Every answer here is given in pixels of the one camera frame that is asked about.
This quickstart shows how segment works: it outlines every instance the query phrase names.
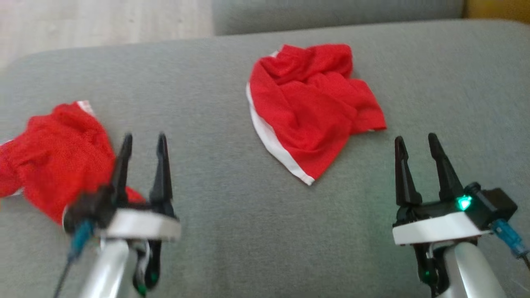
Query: yellow wall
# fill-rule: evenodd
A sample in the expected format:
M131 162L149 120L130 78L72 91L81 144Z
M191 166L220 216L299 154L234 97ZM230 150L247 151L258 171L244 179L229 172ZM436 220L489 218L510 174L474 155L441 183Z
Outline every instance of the yellow wall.
M530 23L530 0L467 0L466 16Z

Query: couch backrest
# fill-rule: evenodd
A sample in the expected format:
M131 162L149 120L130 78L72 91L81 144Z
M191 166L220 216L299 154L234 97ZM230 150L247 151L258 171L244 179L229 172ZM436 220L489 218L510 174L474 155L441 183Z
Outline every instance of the couch backrest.
M464 0L211 0L217 35L462 17Z

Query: red cloth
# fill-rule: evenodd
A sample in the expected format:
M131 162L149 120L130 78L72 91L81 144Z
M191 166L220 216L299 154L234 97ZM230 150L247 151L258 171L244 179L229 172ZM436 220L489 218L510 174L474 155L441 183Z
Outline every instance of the red cloth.
M307 49L285 45L275 57L259 59L252 70L247 96L251 114L255 111L258 116L252 118L258 135L309 185L333 162L350 135L386 129L375 96L364 81L349 78L352 70L347 45Z
M0 146L0 197L23 188L35 207L61 224L64 208L81 191L109 183L116 157L90 111L87 102L61 104L50 115L32 117L24 133ZM130 188L127 194L144 201Z

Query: gray couch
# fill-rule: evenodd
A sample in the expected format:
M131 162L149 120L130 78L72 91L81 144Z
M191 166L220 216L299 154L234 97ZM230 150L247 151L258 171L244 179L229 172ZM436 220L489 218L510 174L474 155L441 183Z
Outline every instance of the gray couch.
M427 145L436 132L463 183L502 187L530 241L530 28L430 21L44 52L0 78L0 136L53 106L90 100L114 145L135 138L129 184L148 193L157 134L168 136L182 239L163 249L149 297L429 297L412 248L397 247L393 140L402 135L424 200L437 199ZM252 65L283 43L347 43L388 130L353 136L308 187L256 135L245 97ZM2 297L49 297L68 237L22 197L0 212ZM528 272L495 237L479 247L510 297ZM67 279L75 297L91 245Z
M217 35L462 17L464 0L211 0Z

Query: wooden floor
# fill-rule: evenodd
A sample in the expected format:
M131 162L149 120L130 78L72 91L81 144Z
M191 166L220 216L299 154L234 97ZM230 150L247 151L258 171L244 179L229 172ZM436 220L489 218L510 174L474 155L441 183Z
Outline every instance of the wooden floor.
M0 69L46 50L212 35L210 0L0 0Z

